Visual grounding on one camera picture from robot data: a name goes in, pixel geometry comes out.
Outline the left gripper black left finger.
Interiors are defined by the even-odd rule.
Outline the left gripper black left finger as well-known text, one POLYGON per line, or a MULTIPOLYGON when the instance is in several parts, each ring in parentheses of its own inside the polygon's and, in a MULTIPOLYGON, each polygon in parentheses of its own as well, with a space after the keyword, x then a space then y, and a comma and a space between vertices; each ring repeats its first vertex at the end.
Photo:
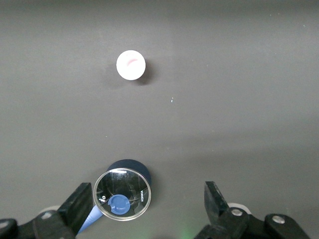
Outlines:
POLYGON ((81 183, 58 207, 19 225, 13 218, 0 220, 2 239, 74 239, 93 208, 91 183, 81 183))

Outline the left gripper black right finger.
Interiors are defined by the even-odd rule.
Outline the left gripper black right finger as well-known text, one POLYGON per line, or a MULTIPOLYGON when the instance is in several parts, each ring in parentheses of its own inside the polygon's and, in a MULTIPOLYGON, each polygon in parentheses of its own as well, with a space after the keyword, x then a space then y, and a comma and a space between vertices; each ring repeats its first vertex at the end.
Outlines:
POLYGON ((257 219, 247 210, 230 206, 213 181, 204 185, 204 205, 210 224, 196 239, 308 239, 309 236, 291 217, 268 214, 257 219))

